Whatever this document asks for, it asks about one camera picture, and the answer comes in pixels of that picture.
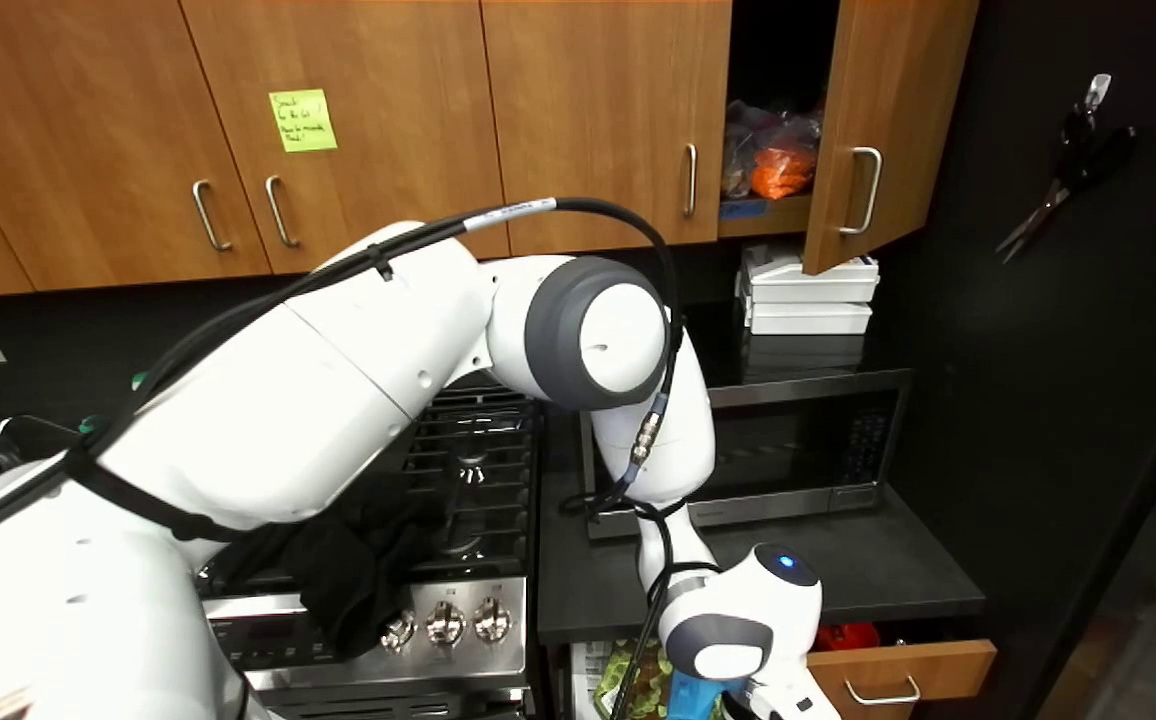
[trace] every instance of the yellow sticky note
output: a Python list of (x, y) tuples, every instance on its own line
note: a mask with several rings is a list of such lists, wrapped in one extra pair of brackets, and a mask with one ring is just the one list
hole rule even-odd
[(272, 124), (279, 126), (285, 151), (332, 151), (332, 113), (325, 89), (266, 90)]

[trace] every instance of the wooden drawer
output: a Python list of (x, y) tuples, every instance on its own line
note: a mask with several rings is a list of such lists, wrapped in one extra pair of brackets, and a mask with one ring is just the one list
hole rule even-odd
[(967, 701), (992, 669), (992, 641), (810, 653), (806, 669), (839, 717), (912, 717), (921, 701)]

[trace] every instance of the food item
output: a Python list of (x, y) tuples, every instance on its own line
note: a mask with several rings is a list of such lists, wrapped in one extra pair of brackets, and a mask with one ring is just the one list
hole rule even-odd
[(817, 151), (767, 142), (750, 154), (747, 186), (763, 200), (803, 190), (817, 175)]
[[(616, 707), (616, 690), (618, 690), (618, 680), (626, 671), (626, 665), (637, 658), (637, 643), (631, 641), (616, 641), (610, 643), (610, 655), (590, 688), (590, 707), (609, 720), (610, 707)], [(667, 658), (661, 653), (661, 643), (649, 643), (643, 647), (643, 665), (637, 669), (631, 676), (631, 688), (626, 688), (626, 720), (661, 720), (665, 717), (665, 705), (667, 705)]]
[(817, 647), (830, 653), (830, 647), (874, 647), (883, 643), (874, 624), (821, 624), (817, 630)]

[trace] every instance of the stove knob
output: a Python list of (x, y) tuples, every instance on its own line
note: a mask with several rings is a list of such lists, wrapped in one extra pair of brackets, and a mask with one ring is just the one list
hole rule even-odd
[(402, 647), (411, 643), (411, 636), (417, 636), (417, 614), (402, 613), (399, 618), (392, 618), (392, 624), (384, 628), (379, 647), (402, 653)]
[(473, 630), (483, 643), (501, 643), (508, 636), (508, 613), (497, 599), (483, 599), (478, 614), (473, 618)]
[(433, 641), (435, 647), (455, 647), (460, 636), (462, 636), (462, 618), (460, 618), (460, 613), (455, 613), (450, 604), (440, 604), (440, 607), (433, 613), (433, 618), (424, 624), (424, 630), (426, 630), (426, 641)]

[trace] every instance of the cabinet handle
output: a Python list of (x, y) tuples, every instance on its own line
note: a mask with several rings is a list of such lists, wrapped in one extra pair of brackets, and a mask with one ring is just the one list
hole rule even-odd
[(870, 223), (870, 206), (880, 204), (880, 180), (883, 180), (883, 151), (870, 142), (855, 142), (850, 154), (867, 154), (870, 160), (870, 175), (867, 175), (867, 200), (865, 200), (865, 217), (860, 223), (845, 223), (845, 237), (860, 237)]
[(694, 142), (682, 142), (682, 160), (688, 160), (682, 217), (694, 217), (694, 200), (699, 200), (699, 149), (694, 149)]
[(914, 705), (923, 701), (921, 684), (912, 676), (903, 676), (909, 690), (903, 695), (860, 695), (850, 680), (847, 684), (847, 695), (860, 705), (860, 707), (890, 707), (890, 705)]
[(188, 184), (191, 206), (200, 213), (200, 223), (203, 223), (206, 245), (211, 245), (216, 250), (233, 250), (233, 245), (216, 237), (216, 223), (211, 223), (211, 213), (206, 213), (206, 196), (203, 196), (206, 186), (211, 186), (206, 180), (191, 180), (191, 184)]
[(299, 248), (299, 238), (288, 231), (277, 186), (279, 186), (279, 175), (263, 175), (263, 204), (266, 204), (272, 228), (279, 231), (279, 245)]

